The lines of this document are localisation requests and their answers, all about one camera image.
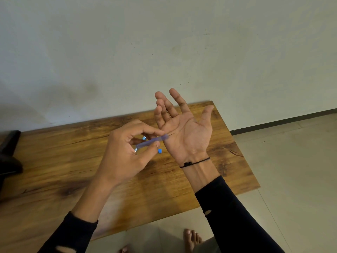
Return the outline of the person's left hand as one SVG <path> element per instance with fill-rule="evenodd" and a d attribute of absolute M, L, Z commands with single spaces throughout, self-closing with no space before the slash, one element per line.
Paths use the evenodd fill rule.
<path fill-rule="evenodd" d="M 135 136 L 142 134 L 159 137 L 165 132 L 140 120 L 133 120 L 110 133 L 97 174 L 107 179 L 112 187 L 133 178 L 143 170 L 136 167 L 136 152 L 132 147 L 141 143 Z"/>

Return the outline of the person's right hand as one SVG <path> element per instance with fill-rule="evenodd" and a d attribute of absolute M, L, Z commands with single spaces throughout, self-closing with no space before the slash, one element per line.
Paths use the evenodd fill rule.
<path fill-rule="evenodd" d="M 164 119 L 166 124 L 160 130 L 169 135 L 164 145 L 174 160 L 183 166 L 185 162 L 200 161 L 208 158 L 207 147 L 213 128 L 201 125 L 197 121 L 183 97 L 173 88 L 169 90 L 171 97 L 179 105 L 181 114 L 171 119 Z"/>

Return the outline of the black wrist thread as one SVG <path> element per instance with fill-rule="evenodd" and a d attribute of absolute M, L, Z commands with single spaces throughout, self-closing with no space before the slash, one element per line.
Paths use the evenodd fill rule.
<path fill-rule="evenodd" d="M 200 161 L 196 161 L 196 162 L 188 161 L 188 162 L 185 162 L 185 163 L 183 164 L 183 166 L 179 166 L 179 167 L 180 167 L 180 168 L 185 168 L 185 167 L 188 167 L 188 166 L 197 165 L 197 164 L 199 164 L 199 163 L 202 163 L 202 162 L 208 161 L 208 160 L 210 160 L 210 157 L 205 158 L 205 159 L 200 160 Z"/>

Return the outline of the black chair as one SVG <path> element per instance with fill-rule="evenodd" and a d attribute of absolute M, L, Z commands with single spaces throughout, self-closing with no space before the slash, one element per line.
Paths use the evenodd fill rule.
<path fill-rule="evenodd" d="M 14 157 L 20 136 L 19 130 L 0 132 L 0 195 L 7 177 L 23 173 L 22 163 Z"/>

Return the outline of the person's right forearm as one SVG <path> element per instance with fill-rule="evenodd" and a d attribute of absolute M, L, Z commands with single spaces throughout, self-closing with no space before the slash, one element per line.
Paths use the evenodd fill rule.
<path fill-rule="evenodd" d="M 211 160 L 182 170 L 221 253 L 285 253 L 238 200 Z"/>

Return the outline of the person's right foot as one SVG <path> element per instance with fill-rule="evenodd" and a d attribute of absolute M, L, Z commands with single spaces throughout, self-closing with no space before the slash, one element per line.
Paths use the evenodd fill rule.
<path fill-rule="evenodd" d="M 193 253 L 193 250 L 203 243 L 203 239 L 195 230 L 184 229 L 183 242 L 185 253 Z"/>

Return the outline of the dark baseboard strip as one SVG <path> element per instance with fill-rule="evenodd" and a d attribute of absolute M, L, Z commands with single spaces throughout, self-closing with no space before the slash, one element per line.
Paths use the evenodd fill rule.
<path fill-rule="evenodd" d="M 325 115 L 331 115 L 331 114 L 337 114 L 337 108 L 330 109 L 330 110 L 324 110 L 324 111 L 311 113 L 311 114 L 306 114 L 306 115 L 301 115 L 301 116 L 296 116 L 296 117 L 292 117 L 292 118 L 277 120 L 277 121 L 274 121 L 274 122 L 258 124 L 258 125 L 255 125 L 255 126 L 235 129 L 235 130 L 231 130 L 230 133 L 231 133 L 232 136 L 234 136 L 234 135 L 239 135 L 239 134 L 243 134 L 243 133 L 247 133 L 247 132 L 257 131 L 257 130 L 261 130 L 261 129 L 265 129 L 265 128 L 280 126 L 280 125 L 293 123 L 293 122 L 299 122 L 299 121 L 313 119 L 313 118 L 317 118 L 317 117 L 321 117 L 321 116 L 325 116 Z"/>

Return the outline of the blue translucent stick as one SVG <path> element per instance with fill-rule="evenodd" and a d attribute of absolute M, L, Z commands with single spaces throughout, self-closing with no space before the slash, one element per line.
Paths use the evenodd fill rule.
<path fill-rule="evenodd" d="M 148 147 L 149 145 L 151 145 L 154 142 L 160 142 L 160 141 L 163 141 L 163 140 L 167 140 L 168 138 L 169 138 L 168 134 L 165 134 L 165 135 L 159 136 L 159 137 L 155 137 L 153 139 L 150 139 L 150 140 L 141 142 L 140 144 L 137 144 L 136 148 L 134 150 L 135 150 L 135 152 L 137 152 L 137 150 L 139 150 L 143 147 Z"/>

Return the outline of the person's left forearm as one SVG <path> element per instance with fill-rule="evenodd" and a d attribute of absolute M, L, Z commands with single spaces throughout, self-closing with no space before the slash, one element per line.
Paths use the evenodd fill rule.
<path fill-rule="evenodd" d="M 75 207 L 37 253 L 86 253 L 100 213 L 118 184 L 115 178 L 95 175 Z"/>

